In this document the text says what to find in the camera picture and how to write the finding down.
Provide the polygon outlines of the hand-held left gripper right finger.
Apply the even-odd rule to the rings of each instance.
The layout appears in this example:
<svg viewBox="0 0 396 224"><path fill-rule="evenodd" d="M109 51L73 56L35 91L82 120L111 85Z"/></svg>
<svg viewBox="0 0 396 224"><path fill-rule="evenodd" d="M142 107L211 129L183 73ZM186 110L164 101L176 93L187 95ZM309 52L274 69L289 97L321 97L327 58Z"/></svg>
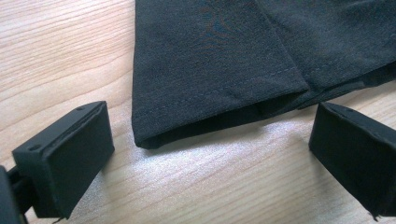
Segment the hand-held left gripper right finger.
<svg viewBox="0 0 396 224"><path fill-rule="evenodd" d="M396 217L396 130L351 108L321 103L309 148L373 217Z"/></svg>

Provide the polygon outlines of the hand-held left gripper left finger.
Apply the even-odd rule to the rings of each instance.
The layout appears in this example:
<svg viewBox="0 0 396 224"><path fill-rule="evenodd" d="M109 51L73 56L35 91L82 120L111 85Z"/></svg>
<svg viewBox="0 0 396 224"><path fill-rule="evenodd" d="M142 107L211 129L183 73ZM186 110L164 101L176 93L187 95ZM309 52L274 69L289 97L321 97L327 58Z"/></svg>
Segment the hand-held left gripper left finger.
<svg viewBox="0 0 396 224"><path fill-rule="evenodd" d="M106 102L82 105L12 151L33 181L38 217L69 218L114 152Z"/></svg>

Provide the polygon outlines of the black dress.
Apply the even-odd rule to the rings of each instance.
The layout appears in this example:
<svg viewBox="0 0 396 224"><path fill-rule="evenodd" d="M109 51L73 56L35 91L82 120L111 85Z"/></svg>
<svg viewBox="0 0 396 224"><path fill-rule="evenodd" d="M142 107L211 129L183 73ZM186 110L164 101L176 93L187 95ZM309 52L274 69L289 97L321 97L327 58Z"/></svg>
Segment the black dress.
<svg viewBox="0 0 396 224"><path fill-rule="evenodd" d="M135 0L145 149L394 79L396 0Z"/></svg>

